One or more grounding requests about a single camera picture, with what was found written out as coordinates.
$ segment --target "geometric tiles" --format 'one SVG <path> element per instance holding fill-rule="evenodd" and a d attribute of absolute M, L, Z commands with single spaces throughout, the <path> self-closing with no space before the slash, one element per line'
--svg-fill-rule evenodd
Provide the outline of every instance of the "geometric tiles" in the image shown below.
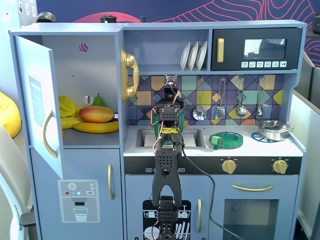
<path fill-rule="evenodd" d="M 236 109 L 239 104 L 239 76 L 226 75 L 225 94 L 222 104 L 225 106 L 225 119 L 216 120 L 216 109 L 220 105 L 219 75 L 203 75 L 204 81 L 197 82 L 196 75 L 178 76 L 177 88 L 180 90 L 180 97 L 192 104 L 184 110 L 184 118 L 189 125 L 254 125 L 256 119 L 278 120 L 282 103 L 284 86 L 284 75 L 265 75 L 265 83 L 260 86 L 263 90 L 261 103 L 263 116 L 256 116 L 258 104 L 258 75 L 245 75 L 242 95 L 242 104 L 246 108 L 246 115 L 239 117 Z M 129 99 L 130 125 L 150 125 L 150 110 L 157 105 L 157 102 L 164 95 L 164 76 L 140 76 L 139 86 L 136 95 Z M 223 94 L 223 84 L 220 86 L 220 93 Z M 200 103 L 202 95 L 202 107 L 207 110 L 205 120 L 198 121 L 193 117 L 193 110 Z"/>

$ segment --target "play kitchen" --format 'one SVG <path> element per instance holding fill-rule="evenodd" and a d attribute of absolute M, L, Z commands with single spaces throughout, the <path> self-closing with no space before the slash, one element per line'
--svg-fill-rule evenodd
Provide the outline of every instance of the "play kitchen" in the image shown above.
<path fill-rule="evenodd" d="M 40 239 L 292 240 L 306 24 L 92 26 L 10 32 Z"/>

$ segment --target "black stove panel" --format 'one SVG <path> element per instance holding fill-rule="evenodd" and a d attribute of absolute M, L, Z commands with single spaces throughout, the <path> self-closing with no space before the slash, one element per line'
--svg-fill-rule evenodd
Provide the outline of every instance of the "black stove panel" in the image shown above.
<path fill-rule="evenodd" d="M 222 164 L 225 160 L 233 160 L 236 168 L 233 174 L 236 175 L 281 175 L 273 170 L 275 161 L 284 160 L 287 163 L 287 169 L 284 175 L 299 175 L 302 157 L 300 156 L 190 156 L 200 169 L 208 174 L 225 174 Z M 202 173 L 197 170 L 185 157 L 178 161 L 179 174 L 196 174 Z M 124 173 L 126 175 L 141 175 L 155 173 L 155 157 L 154 156 L 125 156 L 124 157 Z"/>

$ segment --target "gold drawer handle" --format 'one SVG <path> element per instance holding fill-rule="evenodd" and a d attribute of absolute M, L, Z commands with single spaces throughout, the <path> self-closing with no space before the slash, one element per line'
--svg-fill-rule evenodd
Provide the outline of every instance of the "gold drawer handle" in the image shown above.
<path fill-rule="evenodd" d="M 232 187 L 234 187 L 236 189 L 243 190 L 243 191 L 248 191 L 248 192 L 264 192 L 264 191 L 268 191 L 270 189 L 273 189 L 275 187 L 275 185 L 268 185 L 263 188 L 249 188 L 249 187 L 245 187 L 245 186 L 241 186 L 241 185 L 232 185 Z"/>
<path fill-rule="evenodd" d="M 49 143 L 47 142 L 47 138 L 46 138 L 46 129 L 47 129 L 47 125 L 49 123 L 49 120 L 53 117 L 52 115 L 52 110 L 50 111 L 50 113 L 48 114 L 48 116 L 45 119 L 44 125 L 43 125 L 43 129 L 42 129 L 42 134 L 43 134 L 43 143 L 45 148 L 48 150 L 48 152 L 54 156 L 55 158 L 58 157 L 57 152 L 55 150 L 53 150 L 50 146 Z"/>
<path fill-rule="evenodd" d="M 218 63 L 224 62 L 224 51 L 225 51 L 225 39 L 218 38 L 217 51 L 216 51 L 216 61 Z"/>
<path fill-rule="evenodd" d="M 198 200 L 198 210 L 199 210 L 199 220 L 198 220 L 198 233 L 201 232 L 201 226 L 202 226 L 202 200 L 199 199 Z"/>
<path fill-rule="evenodd" d="M 129 85 L 128 68 L 133 68 L 133 85 Z M 125 102 L 132 98 L 138 89 L 139 85 L 139 67 L 135 56 L 121 50 L 121 93 L 122 101 Z"/>
<path fill-rule="evenodd" d="M 108 170 L 108 180 L 109 180 L 109 194 L 111 200 L 115 199 L 114 193 L 112 192 L 112 165 L 109 164 L 109 170 Z"/>

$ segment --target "stove knob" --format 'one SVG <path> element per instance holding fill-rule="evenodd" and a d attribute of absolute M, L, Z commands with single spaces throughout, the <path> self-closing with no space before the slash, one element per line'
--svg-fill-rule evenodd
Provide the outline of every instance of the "stove knob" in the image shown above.
<path fill-rule="evenodd" d="M 272 165 L 273 170 L 278 173 L 278 174 L 285 174 L 286 170 L 288 168 L 288 164 L 286 163 L 285 160 L 277 160 L 273 163 Z"/>
<path fill-rule="evenodd" d="M 228 159 L 223 161 L 222 163 L 222 169 L 228 174 L 233 174 L 236 169 L 236 163 L 235 161 Z"/>

